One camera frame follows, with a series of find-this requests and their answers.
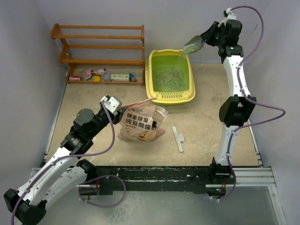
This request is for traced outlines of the grey metal litter scoop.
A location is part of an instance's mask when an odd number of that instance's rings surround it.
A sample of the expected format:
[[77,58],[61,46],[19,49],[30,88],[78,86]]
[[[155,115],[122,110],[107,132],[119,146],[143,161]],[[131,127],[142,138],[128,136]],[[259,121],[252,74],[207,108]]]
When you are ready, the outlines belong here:
[[183,53],[184,54],[195,53],[195,52],[201,50],[203,48],[204,44],[205,44],[205,42],[203,41],[201,36],[196,35],[183,46]]

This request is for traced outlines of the pink cat litter bag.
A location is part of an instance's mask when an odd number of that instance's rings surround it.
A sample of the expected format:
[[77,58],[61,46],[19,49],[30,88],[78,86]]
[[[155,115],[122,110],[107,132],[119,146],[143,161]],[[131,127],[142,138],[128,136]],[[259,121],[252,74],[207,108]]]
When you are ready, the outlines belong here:
[[120,121],[118,138],[127,142],[151,142],[165,133],[160,126],[170,114],[165,108],[151,104],[154,98],[129,104]]

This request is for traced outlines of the white bag sealing clip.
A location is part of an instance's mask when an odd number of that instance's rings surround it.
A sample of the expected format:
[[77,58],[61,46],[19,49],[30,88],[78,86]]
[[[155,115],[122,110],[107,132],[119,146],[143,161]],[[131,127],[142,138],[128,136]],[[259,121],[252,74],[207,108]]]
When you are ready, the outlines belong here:
[[179,153],[183,153],[184,150],[183,150],[183,147],[182,147],[181,143],[185,140],[184,136],[183,136],[182,133],[178,133],[177,132],[177,129],[176,129],[175,126],[172,127],[172,131],[173,131],[173,135],[174,135],[174,138],[175,138],[175,141],[176,141]]

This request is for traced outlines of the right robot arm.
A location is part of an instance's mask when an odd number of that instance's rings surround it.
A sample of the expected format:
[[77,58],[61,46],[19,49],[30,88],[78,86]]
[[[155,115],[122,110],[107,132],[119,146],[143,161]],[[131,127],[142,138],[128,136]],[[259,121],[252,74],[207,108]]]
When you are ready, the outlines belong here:
[[229,97],[219,109],[221,141],[208,173],[209,180],[213,183],[220,183],[225,174],[231,174],[230,163],[238,128],[247,122],[255,107],[256,98],[248,91],[243,72],[243,48],[238,44],[241,30],[240,21],[229,19],[226,22],[214,22],[200,35],[204,43],[218,47],[229,86]]

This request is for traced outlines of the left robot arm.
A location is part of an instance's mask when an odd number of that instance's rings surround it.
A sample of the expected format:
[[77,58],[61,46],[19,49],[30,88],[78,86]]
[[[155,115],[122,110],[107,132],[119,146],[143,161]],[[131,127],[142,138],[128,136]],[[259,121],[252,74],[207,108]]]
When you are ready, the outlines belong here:
[[104,106],[97,114],[83,109],[52,158],[25,184],[9,189],[4,194],[10,223],[37,225],[53,204],[69,190],[81,183],[96,180],[94,165],[81,158],[93,145],[93,138],[107,125],[114,127],[121,121],[124,111]]

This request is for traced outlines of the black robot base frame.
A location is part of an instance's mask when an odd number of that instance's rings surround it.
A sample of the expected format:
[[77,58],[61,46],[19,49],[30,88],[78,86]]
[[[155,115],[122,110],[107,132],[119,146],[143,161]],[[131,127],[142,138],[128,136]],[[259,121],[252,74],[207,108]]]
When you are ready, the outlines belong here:
[[209,166],[95,166],[86,159],[76,166],[87,174],[87,188],[99,195],[112,195],[115,191],[139,192],[192,192],[224,195],[225,186],[234,184],[231,174],[213,174]]

